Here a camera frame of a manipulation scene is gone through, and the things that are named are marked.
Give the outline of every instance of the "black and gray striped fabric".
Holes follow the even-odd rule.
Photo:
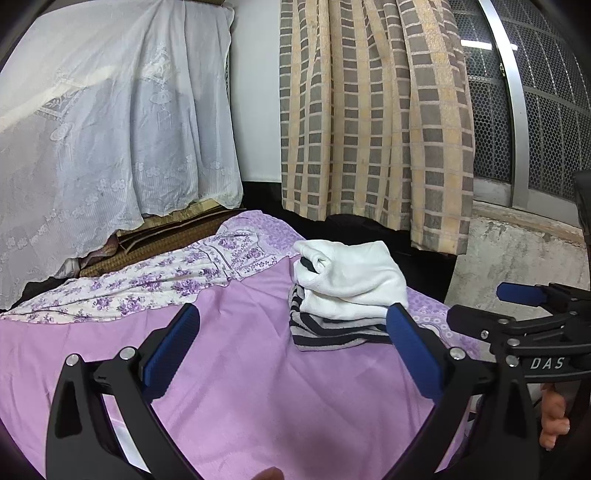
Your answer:
[[[304,289],[294,285],[289,293],[290,330],[301,351],[338,350],[365,342],[392,343],[385,319],[328,320],[300,311]]]

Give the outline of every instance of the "blue gripper pad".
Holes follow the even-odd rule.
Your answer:
[[[195,305],[186,303],[168,327],[153,331],[150,336],[160,339],[154,353],[142,366],[142,393],[152,401],[162,397],[172,382],[195,337],[199,333],[199,311]]]
[[[547,301],[546,294],[541,288],[509,282],[499,284],[496,288],[496,296],[502,301],[531,307],[539,307]]]
[[[395,303],[386,314],[386,331],[421,395],[435,403],[443,395],[443,370],[436,355],[447,353],[431,330],[419,327],[402,305]]]

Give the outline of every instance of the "folded clothes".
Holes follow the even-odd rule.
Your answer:
[[[365,342],[391,343],[383,318],[329,320],[302,312],[304,289],[294,285],[289,293],[290,330],[301,351],[338,350]]]
[[[295,282],[304,289],[302,312],[329,320],[384,319],[393,303],[408,307],[404,275],[384,242],[306,240],[294,249],[308,260],[294,265]]]

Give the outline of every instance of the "metal mesh screen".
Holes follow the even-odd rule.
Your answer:
[[[462,40],[493,44],[476,0],[451,0]],[[512,138],[501,59],[493,48],[464,47],[474,112],[474,175],[511,181]]]
[[[573,200],[573,172],[591,168],[589,79],[529,0],[492,3],[517,46],[530,131],[530,188]]]

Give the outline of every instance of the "peeling paint wall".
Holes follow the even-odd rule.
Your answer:
[[[446,304],[449,306],[462,304],[521,320],[547,313],[541,308],[499,301],[495,293],[499,283],[510,281],[534,285],[554,282],[589,288],[587,252],[582,243],[573,241],[571,227],[567,230],[562,223],[540,218],[540,223],[550,226],[544,232],[543,229],[516,225],[521,212],[509,212],[511,223],[484,216],[472,219],[468,252],[458,257],[447,294]]]

